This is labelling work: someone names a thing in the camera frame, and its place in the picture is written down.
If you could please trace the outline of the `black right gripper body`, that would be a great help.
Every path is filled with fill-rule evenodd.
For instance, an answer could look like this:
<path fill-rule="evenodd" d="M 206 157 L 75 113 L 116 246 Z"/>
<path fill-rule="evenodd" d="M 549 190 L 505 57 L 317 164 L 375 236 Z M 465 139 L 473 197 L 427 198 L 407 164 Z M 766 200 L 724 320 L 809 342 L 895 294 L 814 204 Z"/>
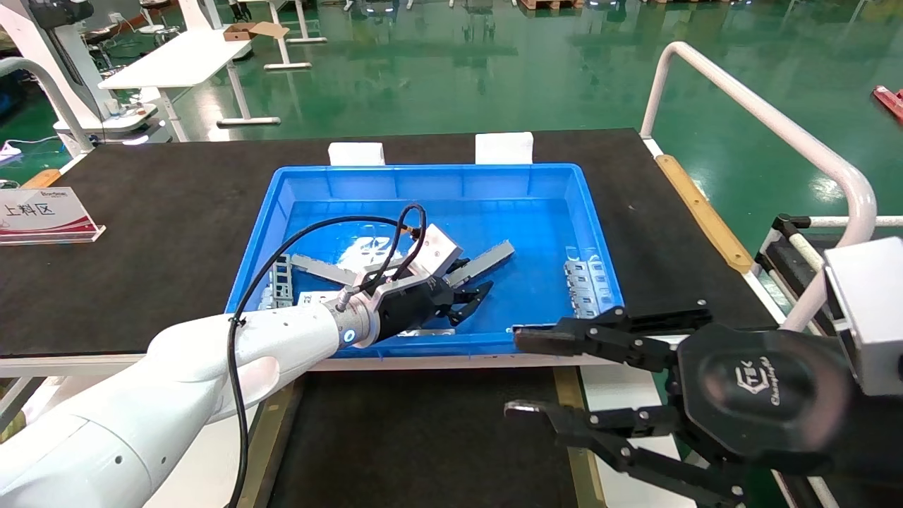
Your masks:
<path fill-rule="evenodd" d="M 677 437 L 712 464 L 817 476 L 841 464 L 855 381 L 836 341 L 704 327 L 675 351 Z"/>

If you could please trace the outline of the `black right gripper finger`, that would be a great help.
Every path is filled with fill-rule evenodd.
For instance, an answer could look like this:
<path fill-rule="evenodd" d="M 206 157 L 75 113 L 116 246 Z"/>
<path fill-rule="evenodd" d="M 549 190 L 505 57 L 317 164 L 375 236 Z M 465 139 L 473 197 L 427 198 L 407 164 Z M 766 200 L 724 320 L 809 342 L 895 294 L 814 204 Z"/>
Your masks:
<path fill-rule="evenodd" d="M 670 406 L 587 411 L 542 401 L 509 401 L 507 417 L 529 416 L 545 422 L 556 444 L 588 450 L 616 472 L 706 506 L 743 506 L 741 481 L 658 452 L 630 440 L 680 434 L 686 417 Z"/>
<path fill-rule="evenodd" d="M 590 355 L 658 373 L 677 363 L 677 345 L 658 337 L 694 332 L 712 321 L 708 308 L 632 316 L 615 306 L 592 318 L 564 316 L 554 325 L 516 325 L 514 343 L 523 353 Z"/>

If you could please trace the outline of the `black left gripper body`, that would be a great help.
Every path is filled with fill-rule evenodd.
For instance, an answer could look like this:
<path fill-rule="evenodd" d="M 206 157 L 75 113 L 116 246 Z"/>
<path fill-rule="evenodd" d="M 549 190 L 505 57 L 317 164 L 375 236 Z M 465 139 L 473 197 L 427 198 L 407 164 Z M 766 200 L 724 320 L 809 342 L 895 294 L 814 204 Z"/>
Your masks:
<path fill-rule="evenodd" d="M 420 329 L 436 318 L 446 316 L 454 305 L 455 290 L 443 279 L 432 277 L 420 285 L 410 286 L 384 297 L 377 308 L 380 343 L 400 332 Z"/>

